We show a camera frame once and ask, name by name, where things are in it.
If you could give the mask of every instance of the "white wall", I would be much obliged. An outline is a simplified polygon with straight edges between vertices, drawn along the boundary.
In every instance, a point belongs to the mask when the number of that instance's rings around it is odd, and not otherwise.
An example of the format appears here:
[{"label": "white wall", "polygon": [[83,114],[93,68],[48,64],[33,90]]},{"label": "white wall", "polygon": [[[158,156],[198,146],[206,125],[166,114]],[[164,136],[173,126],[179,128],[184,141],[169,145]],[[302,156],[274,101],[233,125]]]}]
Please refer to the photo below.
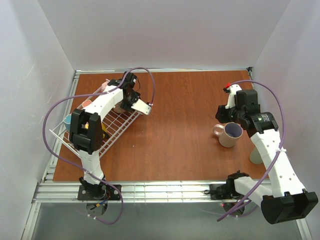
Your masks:
[{"label": "white wall", "polygon": [[[320,2],[291,0],[253,68],[254,79],[279,95],[285,110],[285,148],[294,170],[320,197]],[[265,110],[280,115],[269,93],[257,86]],[[320,239],[320,204],[306,218]]]},{"label": "white wall", "polygon": [[0,22],[0,238],[19,240],[50,156],[43,117],[69,92],[74,70],[36,0],[1,1]]},{"label": "white wall", "polygon": [[38,0],[80,70],[253,66],[289,0]]}]

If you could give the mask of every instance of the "gray floor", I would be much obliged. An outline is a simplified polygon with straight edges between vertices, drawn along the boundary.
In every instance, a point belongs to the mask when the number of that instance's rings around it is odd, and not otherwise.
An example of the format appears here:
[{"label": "gray floor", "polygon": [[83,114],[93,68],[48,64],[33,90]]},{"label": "gray floor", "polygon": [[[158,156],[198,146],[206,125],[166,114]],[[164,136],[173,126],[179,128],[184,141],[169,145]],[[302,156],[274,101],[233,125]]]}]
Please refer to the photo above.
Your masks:
[{"label": "gray floor", "polygon": [[[42,203],[33,240],[298,240],[296,221],[275,225],[267,223],[260,208],[236,220],[228,217],[217,222],[223,213],[218,203],[127,203],[122,218],[112,226],[85,215],[84,203]],[[119,213],[118,203],[109,204],[103,215],[112,220]]]}]

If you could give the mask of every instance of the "mug handle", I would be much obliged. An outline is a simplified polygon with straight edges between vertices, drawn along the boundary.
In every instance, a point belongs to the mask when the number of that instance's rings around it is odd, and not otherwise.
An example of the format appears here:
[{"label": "mug handle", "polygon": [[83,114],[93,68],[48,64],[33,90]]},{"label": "mug handle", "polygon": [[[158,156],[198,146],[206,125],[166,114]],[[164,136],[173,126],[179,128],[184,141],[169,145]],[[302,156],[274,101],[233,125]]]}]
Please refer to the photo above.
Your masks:
[{"label": "mug handle", "polygon": [[217,137],[219,137],[223,131],[217,131],[218,129],[224,130],[224,126],[221,124],[216,124],[213,127],[213,134],[216,135]]}]

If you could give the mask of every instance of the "blue cup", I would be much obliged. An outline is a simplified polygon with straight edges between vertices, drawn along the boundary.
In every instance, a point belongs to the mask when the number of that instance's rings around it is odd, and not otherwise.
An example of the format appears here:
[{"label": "blue cup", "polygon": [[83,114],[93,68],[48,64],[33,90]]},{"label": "blue cup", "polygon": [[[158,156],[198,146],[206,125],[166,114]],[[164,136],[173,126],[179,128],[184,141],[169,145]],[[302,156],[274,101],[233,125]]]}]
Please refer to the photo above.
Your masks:
[{"label": "blue cup", "polygon": [[66,116],[63,120],[64,126],[68,132],[70,132],[70,126],[71,126],[71,114]]}]

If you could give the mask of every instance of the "wood grain surface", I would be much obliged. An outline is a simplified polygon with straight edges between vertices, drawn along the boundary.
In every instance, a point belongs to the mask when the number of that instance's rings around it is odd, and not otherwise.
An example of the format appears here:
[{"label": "wood grain surface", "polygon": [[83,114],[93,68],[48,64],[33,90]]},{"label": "wood grain surface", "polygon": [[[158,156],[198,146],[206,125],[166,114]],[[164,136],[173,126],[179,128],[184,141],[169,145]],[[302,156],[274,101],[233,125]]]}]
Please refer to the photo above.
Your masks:
[{"label": "wood grain surface", "polygon": [[[139,92],[150,101],[152,82],[147,73],[135,73]],[[122,73],[81,74],[76,95],[94,92],[106,79]],[[249,79],[247,71],[155,72],[156,95],[150,115],[139,116],[100,159],[108,181],[225,180],[237,170],[257,179],[263,164],[250,162],[254,149],[246,132],[233,148],[221,146],[212,131],[218,105],[227,103],[223,87]],[[243,89],[250,83],[241,84]],[[85,99],[76,98],[72,110]],[[60,155],[81,165],[66,147]],[[78,181],[83,172],[61,160],[53,181]]]}]

